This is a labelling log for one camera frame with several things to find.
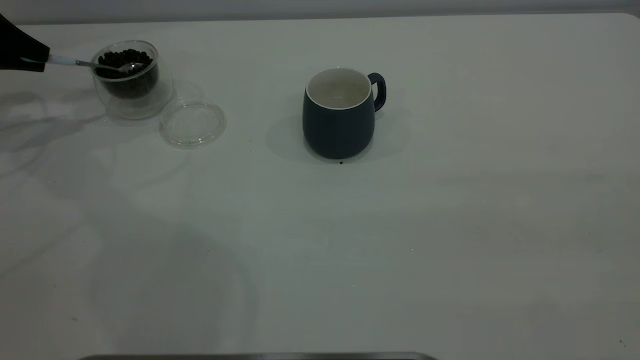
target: mug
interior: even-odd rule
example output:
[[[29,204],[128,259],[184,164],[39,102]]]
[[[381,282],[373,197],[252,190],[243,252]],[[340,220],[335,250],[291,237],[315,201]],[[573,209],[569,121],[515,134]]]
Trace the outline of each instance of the mug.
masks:
[[[375,99],[373,84],[378,84]],[[328,159],[360,154],[373,138],[376,111],[386,101],[387,84],[380,74],[366,76],[344,67],[316,74],[305,91],[302,125],[307,143]]]

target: table surface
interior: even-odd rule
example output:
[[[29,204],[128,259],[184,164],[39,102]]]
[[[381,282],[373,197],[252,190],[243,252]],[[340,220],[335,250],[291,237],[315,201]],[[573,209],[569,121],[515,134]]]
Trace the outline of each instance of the table surface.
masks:
[[[85,69],[0,74],[0,358],[640,356],[640,20],[623,14],[26,26],[156,45],[215,142],[105,114]],[[379,72],[372,145],[303,142],[307,80]]]

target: metal spoon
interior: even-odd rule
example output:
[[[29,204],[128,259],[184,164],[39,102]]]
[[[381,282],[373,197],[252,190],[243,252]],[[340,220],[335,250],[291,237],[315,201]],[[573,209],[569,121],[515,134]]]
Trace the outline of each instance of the metal spoon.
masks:
[[[33,61],[27,58],[21,58],[22,61],[26,61],[28,63],[43,63],[41,61]],[[96,64],[96,63],[88,63],[86,61],[80,61],[80,60],[76,60],[76,59],[72,59],[72,58],[65,58],[64,56],[56,56],[56,55],[49,55],[49,61],[47,61],[47,63],[52,63],[52,64],[58,64],[58,65],[67,65],[67,66],[86,66],[86,67],[92,67],[94,69],[100,68],[100,69],[109,69],[109,70],[115,70],[115,71],[119,71],[119,72],[129,72],[130,70],[134,70],[134,69],[139,69],[143,66],[145,66],[145,64],[141,64],[141,63],[128,63],[125,65],[122,65],[119,69],[115,68],[115,67],[110,67],[110,66],[105,66],[105,65],[100,65],[100,64]]]

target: black object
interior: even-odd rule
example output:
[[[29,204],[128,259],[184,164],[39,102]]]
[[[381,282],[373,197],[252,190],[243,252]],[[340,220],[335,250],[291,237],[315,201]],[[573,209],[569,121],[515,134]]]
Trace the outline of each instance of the black object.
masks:
[[[23,70],[44,72],[49,61],[49,47],[22,32],[0,15],[0,70]],[[29,63],[27,58],[42,63]]]
[[[309,96],[309,87],[314,80],[310,81],[305,91],[303,130],[309,146],[320,156],[328,159],[350,158],[362,152],[371,142],[376,126],[376,111],[382,109],[387,101],[387,84],[382,75],[377,73],[369,75],[369,81],[371,85],[378,84],[377,98],[374,100],[373,91],[369,90],[364,102],[344,109],[329,108],[313,101]],[[349,84],[347,82],[347,87],[342,91],[350,91],[352,88],[348,87]]]
[[[139,99],[149,94],[158,83],[158,67],[156,62],[146,53],[141,53],[134,49],[125,50],[121,53],[109,52],[101,56],[98,59],[98,63],[117,69],[128,63],[146,65],[140,70],[130,71],[128,74],[109,69],[94,70],[104,88],[111,95],[120,99]]]

